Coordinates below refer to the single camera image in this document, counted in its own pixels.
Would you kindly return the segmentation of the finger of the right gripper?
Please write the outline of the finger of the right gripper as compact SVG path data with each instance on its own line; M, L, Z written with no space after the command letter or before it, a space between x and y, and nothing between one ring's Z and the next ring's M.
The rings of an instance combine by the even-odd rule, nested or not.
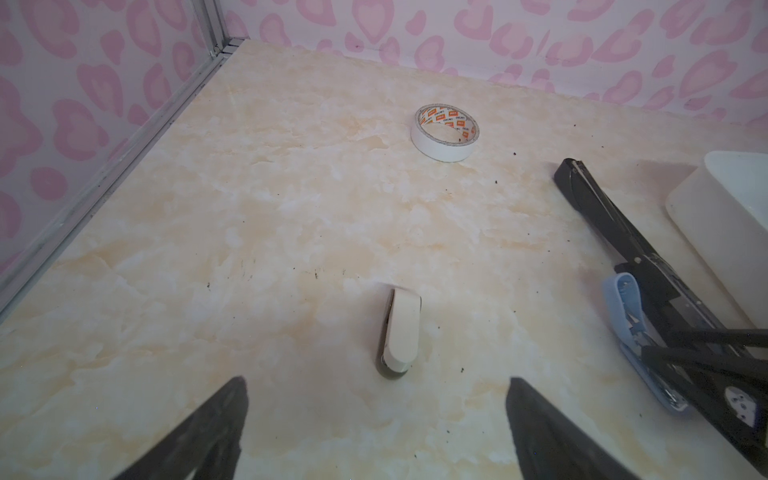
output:
M761 474L767 472L767 362L684 348L644 346L659 374Z
M685 328L671 329L668 334L675 340L682 342L757 348L768 346L768 331L766 329Z

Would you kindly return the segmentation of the black stapler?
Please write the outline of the black stapler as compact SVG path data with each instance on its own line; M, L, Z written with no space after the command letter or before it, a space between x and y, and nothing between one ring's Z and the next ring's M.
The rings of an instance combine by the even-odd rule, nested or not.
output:
M671 329L727 328L618 209L583 162L564 159L554 173L554 182L569 204L623 259L614 271L635 277L643 311L667 346L710 347L720 354L751 356L750 347L682 342L672 338L668 334Z

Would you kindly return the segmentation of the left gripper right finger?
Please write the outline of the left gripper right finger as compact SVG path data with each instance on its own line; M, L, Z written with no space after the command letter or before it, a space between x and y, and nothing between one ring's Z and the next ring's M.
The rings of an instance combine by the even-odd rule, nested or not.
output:
M636 477L524 379L510 379L505 408L525 479Z

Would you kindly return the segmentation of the light blue mini stapler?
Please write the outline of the light blue mini stapler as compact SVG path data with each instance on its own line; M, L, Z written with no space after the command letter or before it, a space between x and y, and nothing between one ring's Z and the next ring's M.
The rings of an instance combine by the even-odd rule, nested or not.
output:
M607 278L602 282L602 294L612 330L619 339L623 355L654 397L669 412L686 414L689 410L687 400L641 360L641 349L644 346L656 346L657 343L647 328L640 288L635 277L622 272Z

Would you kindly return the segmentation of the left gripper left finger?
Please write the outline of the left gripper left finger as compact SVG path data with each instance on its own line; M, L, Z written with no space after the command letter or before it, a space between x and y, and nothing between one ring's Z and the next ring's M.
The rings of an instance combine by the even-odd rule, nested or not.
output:
M232 479L248 412L246 380L235 376L119 479Z

